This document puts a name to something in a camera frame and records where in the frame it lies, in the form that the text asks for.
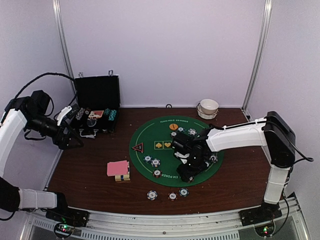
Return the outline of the blue green fifty chip stack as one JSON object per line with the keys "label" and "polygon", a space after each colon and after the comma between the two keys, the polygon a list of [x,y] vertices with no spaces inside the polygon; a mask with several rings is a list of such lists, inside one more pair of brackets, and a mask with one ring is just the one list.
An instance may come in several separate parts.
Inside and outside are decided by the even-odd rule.
{"label": "blue green fifty chip stack", "polygon": [[189,195],[189,190],[187,188],[181,188],[178,193],[181,197],[187,197]]}

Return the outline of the ten chips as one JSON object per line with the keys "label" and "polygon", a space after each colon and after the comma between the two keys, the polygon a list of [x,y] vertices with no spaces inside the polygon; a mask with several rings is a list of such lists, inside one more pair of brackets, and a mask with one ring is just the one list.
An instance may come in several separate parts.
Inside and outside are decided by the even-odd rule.
{"label": "ten chips", "polygon": [[191,135],[191,136],[195,136],[197,134],[197,131],[195,129],[193,129],[193,128],[190,128],[188,130],[188,134]]}
{"label": "ten chips", "polygon": [[155,158],[151,161],[151,166],[154,168],[158,168],[160,165],[161,165],[161,161],[157,158]]}
{"label": "ten chips", "polygon": [[218,157],[216,155],[211,155],[209,160],[211,163],[215,164],[218,162]]}

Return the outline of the brown hundred chip stack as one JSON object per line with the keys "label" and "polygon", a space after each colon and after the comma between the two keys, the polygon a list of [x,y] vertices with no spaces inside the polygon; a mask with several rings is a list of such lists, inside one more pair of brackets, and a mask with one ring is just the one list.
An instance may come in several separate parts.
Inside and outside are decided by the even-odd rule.
{"label": "brown hundred chip stack", "polygon": [[175,192],[170,192],[170,193],[168,194],[168,199],[169,199],[170,201],[175,201],[175,200],[178,199],[178,195],[177,195]]}

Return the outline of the fifty chips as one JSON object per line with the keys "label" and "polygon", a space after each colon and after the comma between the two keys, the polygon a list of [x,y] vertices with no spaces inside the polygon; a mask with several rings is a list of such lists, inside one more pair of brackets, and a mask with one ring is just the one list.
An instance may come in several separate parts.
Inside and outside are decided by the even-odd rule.
{"label": "fifty chips", "polygon": [[146,155],[143,157],[143,161],[146,163],[146,164],[150,164],[153,160],[153,157],[151,155]]}
{"label": "fifty chips", "polygon": [[184,132],[185,132],[185,129],[184,129],[183,127],[179,127],[179,128],[177,129],[177,131],[178,131],[179,133],[184,133]]}

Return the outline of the blue peach ten chip stack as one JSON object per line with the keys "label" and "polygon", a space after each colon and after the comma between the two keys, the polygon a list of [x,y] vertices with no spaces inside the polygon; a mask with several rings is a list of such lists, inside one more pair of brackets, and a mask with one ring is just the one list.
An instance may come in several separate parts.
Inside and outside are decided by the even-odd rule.
{"label": "blue peach ten chip stack", "polygon": [[158,197],[158,193],[155,190],[150,190],[147,192],[146,197],[150,201],[154,201]]}

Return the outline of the orange big blind button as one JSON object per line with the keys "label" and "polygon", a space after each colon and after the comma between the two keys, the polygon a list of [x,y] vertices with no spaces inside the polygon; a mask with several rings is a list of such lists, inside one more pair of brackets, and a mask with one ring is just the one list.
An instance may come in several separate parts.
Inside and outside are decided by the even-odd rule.
{"label": "orange big blind button", "polygon": [[179,128],[179,126],[177,124],[175,124],[175,123],[172,123],[172,124],[169,125],[169,128],[171,130],[175,131],[175,130],[177,130]]}

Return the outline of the triangular all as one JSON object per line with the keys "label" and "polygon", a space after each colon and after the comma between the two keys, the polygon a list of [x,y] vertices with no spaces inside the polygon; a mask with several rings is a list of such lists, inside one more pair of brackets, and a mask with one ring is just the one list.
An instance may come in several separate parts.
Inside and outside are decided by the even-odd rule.
{"label": "triangular all", "polygon": [[132,147],[132,149],[136,152],[143,153],[144,152],[144,143],[141,142]]}

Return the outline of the red-backed card deck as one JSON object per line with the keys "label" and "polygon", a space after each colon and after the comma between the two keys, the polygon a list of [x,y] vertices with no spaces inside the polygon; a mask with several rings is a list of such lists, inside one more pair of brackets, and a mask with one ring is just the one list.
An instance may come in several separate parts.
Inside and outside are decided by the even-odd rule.
{"label": "red-backed card deck", "polygon": [[113,177],[116,175],[126,175],[129,172],[128,161],[113,161],[108,162],[106,165],[106,175],[108,177]]}

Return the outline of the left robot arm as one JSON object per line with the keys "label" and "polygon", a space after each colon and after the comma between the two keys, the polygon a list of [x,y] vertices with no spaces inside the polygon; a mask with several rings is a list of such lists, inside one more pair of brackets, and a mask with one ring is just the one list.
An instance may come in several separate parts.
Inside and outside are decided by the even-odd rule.
{"label": "left robot arm", "polygon": [[[79,111],[77,104],[64,107],[56,119],[46,114],[51,97],[43,90],[34,91],[31,96],[12,99],[5,108],[0,122],[0,174],[4,170],[17,137],[24,131],[36,131],[45,139],[50,137],[61,150],[83,147],[79,134],[67,123]],[[61,222],[72,218],[66,197],[60,192],[40,191],[13,186],[0,179],[0,208],[10,213],[18,210],[52,209]]]}

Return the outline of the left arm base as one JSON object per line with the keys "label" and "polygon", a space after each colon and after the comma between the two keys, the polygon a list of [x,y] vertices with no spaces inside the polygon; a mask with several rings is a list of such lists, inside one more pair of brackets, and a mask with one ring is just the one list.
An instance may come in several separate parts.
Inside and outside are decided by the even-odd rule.
{"label": "left arm base", "polygon": [[47,209],[45,217],[73,227],[86,227],[90,213],[74,208]]}

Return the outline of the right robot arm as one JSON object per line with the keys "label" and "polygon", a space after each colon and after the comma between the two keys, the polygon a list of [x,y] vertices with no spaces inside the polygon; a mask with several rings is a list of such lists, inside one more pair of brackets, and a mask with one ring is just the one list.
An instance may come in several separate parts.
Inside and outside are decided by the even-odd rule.
{"label": "right robot arm", "polygon": [[220,151],[266,147],[270,155],[270,173],[262,206],[256,210],[259,220],[268,220],[275,212],[282,192],[295,164],[295,141],[293,130],[275,111],[254,121],[204,128],[199,133],[177,132],[172,137],[174,156],[181,161],[176,171],[181,180],[188,182],[213,164]]}

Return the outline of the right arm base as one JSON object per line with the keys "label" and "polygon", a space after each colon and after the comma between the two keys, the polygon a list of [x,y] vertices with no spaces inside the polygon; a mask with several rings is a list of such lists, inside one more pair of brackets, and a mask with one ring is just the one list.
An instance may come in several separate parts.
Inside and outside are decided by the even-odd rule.
{"label": "right arm base", "polygon": [[270,222],[281,217],[282,211],[279,207],[254,207],[239,212],[239,217],[242,226],[256,225],[264,222]]}

